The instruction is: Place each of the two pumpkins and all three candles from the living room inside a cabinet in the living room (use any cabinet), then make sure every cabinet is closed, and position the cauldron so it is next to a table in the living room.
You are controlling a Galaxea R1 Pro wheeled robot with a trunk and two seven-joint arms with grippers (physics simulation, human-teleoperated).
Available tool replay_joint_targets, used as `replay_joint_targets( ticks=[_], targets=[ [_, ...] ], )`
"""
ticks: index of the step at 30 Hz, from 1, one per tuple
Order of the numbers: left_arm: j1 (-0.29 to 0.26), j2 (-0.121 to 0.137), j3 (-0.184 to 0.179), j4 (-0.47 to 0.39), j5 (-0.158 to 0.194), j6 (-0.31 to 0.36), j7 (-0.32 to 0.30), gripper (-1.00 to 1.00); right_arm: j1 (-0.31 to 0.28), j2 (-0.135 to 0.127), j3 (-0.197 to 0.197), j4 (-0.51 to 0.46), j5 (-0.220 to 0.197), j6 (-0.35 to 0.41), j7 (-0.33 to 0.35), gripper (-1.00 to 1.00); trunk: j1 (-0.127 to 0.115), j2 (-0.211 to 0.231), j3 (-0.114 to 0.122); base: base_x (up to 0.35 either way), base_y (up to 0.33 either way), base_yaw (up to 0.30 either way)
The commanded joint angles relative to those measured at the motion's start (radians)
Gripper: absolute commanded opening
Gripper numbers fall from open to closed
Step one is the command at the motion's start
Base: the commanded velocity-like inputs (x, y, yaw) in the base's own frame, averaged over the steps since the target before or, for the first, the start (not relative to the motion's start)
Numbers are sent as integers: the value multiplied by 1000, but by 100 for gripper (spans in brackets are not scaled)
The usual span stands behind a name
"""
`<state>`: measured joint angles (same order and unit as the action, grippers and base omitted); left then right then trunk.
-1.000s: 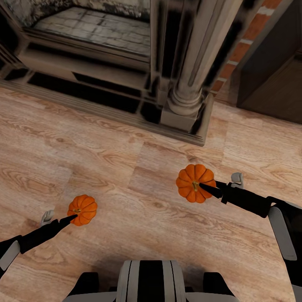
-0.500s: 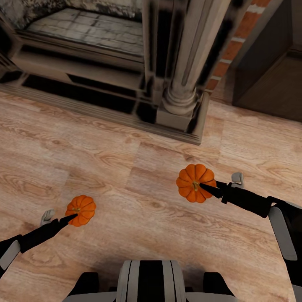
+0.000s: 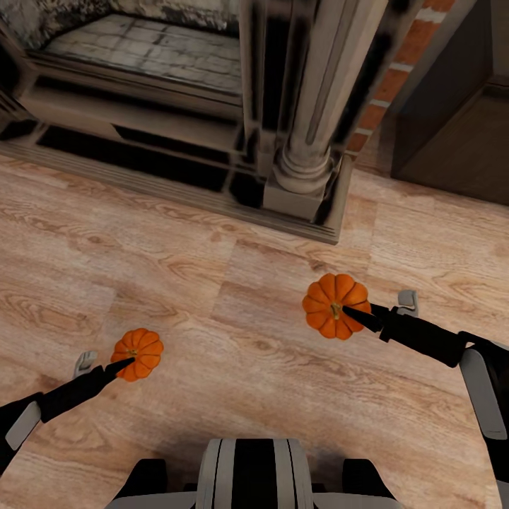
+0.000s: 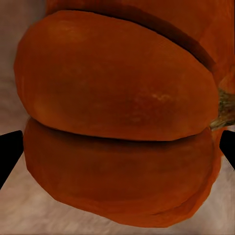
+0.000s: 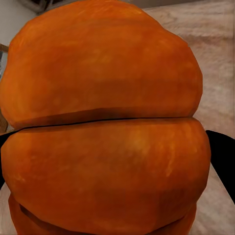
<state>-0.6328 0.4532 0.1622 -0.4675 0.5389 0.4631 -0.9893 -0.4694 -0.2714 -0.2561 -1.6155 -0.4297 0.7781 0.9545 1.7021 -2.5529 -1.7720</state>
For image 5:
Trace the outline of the pumpkin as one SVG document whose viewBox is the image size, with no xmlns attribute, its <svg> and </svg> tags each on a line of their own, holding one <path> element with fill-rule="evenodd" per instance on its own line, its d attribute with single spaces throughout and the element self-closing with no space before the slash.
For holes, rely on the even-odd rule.
<svg viewBox="0 0 235 235">
<path fill-rule="evenodd" d="M 136 5 L 83 0 L 30 21 L 0 80 L 18 235 L 188 235 L 209 137 L 189 46 Z"/>
</svg>

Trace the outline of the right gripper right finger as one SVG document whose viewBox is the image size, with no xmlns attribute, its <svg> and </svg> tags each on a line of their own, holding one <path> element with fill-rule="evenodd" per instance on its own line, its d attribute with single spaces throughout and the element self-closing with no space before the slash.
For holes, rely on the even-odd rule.
<svg viewBox="0 0 235 235">
<path fill-rule="evenodd" d="M 211 147 L 211 164 L 235 203 L 235 139 L 206 130 Z"/>
</svg>

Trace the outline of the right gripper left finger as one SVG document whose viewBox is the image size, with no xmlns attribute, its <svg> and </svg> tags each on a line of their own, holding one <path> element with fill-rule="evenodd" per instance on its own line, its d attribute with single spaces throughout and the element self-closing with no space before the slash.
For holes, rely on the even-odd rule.
<svg viewBox="0 0 235 235">
<path fill-rule="evenodd" d="M 0 135 L 0 149 L 1 147 L 4 145 L 4 143 L 7 141 L 7 139 L 17 133 L 18 131 L 15 131 L 15 132 L 12 132 L 12 133 L 4 133 L 4 134 L 1 134 Z M 5 183 L 5 180 L 3 178 L 3 175 L 2 175 L 2 168 L 1 168 L 1 154 L 0 154 L 0 188 L 2 188 L 3 184 Z"/>
</svg>

